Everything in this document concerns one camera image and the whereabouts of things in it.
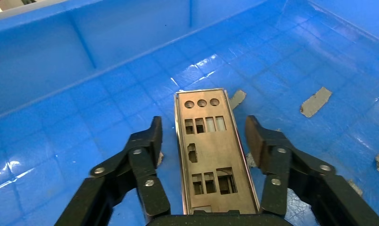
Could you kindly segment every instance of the round hole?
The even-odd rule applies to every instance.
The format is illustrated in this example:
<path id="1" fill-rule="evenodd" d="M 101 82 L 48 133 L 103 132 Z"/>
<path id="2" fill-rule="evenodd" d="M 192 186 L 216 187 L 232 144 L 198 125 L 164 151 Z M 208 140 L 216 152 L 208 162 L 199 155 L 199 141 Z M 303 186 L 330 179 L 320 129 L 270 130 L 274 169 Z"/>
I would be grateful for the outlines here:
<path id="1" fill-rule="evenodd" d="M 206 107 L 207 102 L 205 100 L 198 100 L 198 106 Z"/>
<path id="2" fill-rule="evenodd" d="M 212 106 L 217 106 L 217 105 L 220 104 L 220 101 L 218 99 L 213 98 L 213 99 L 210 100 L 210 104 Z"/>
<path id="3" fill-rule="evenodd" d="M 193 108 L 194 107 L 194 102 L 192 102 L 192 101 L 187 101 L 187 102 L 185 102 L 185 104 L 184 104 L 184 106 L 186 107 L 186 108 Z"/>

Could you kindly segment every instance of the gray tape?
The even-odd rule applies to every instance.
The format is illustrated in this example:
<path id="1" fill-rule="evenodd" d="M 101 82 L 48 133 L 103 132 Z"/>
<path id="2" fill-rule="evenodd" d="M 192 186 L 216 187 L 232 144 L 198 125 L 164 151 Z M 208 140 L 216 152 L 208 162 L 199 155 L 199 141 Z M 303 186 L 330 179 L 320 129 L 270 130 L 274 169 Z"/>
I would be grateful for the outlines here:
<path id="1" fill-rule="evenodd" d="M 310 118 L 315 113 L 320 110 L 326 102 L 328 102 L 329 97 L 332 92 L 322 87 L 318 92 L 313 94 L 308 100 L 303 102 L 300 107 L 300 112 L 306 117 Z"/>

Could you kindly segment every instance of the screw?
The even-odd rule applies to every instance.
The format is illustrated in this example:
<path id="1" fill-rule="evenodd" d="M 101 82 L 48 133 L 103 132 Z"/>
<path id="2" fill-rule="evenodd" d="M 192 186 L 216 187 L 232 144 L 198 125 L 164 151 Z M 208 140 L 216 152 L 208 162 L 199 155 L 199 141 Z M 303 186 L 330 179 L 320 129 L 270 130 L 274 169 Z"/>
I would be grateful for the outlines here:
<path id="1" fill-rule="evenodd" d="M 105 171 L 105 168 L 104 167 L 100 167 L 100 168 L 96 168 L 95 170 L 94 170 L 94 173 L 95 174 L 99 174 L 99 173 L 102 173 L 102 172 L 104 172 Z"/>
<path id="2" fill-rule="evenodd" d="M 137 150 L 133 151 L 133 154 L 139 154 L 141 152 L 142 152 L 141 149 L 137 149 Z"/>
<path id="3" fill-rule="evenodd" d="M 152 186 L 155 182 L 153 180 L 147 180 L 145 181 L 145 186 L 149 187 Z"/>
<path id="4" fill-rule="evenodd" d="M 320 169 L 325 170 L 325 171 L 331 171 L 331 168 L 329 166 L 326 166 L 326 165 L 321 165 Z"/>
<path id="5" fill-rule="evenodd" d="M 271 179 L 271 183 L 277 186 L 281 185 L 281 181 L 279 179 Z"/>

